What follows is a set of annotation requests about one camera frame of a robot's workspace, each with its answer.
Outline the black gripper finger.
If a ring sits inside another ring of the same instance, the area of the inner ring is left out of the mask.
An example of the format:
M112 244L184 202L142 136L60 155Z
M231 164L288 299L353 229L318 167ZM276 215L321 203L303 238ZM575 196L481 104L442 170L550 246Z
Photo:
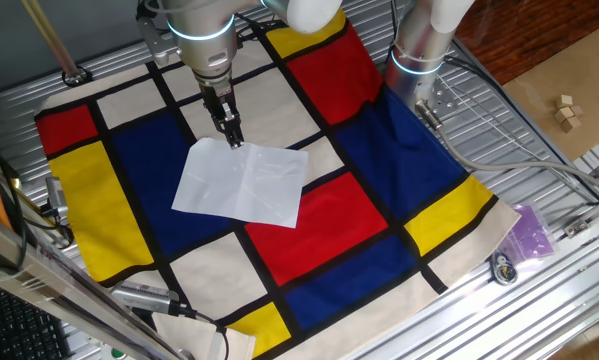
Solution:
M240 119L240 115L236 114L236 115L231 115L229 118L227 119L233 119L235 121L235 126L234 126L234 131L235 131L235 147L234 148L239 148L243 145L244 142L244 137L243 137L243 133L241 130L241 119Z
M214 123L216 130L225 136L226 141L229 144L229 146L231 148L234 148L235 147L235 131L234 131L235 121L233 119L214 118L213 123Z

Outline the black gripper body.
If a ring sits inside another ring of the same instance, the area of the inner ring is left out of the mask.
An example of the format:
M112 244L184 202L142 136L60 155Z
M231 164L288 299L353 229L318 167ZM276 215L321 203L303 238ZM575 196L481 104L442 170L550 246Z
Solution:
M236 108L233 85L227 79L199 84L205 108L217 130L236 130L240 127L240 114Z

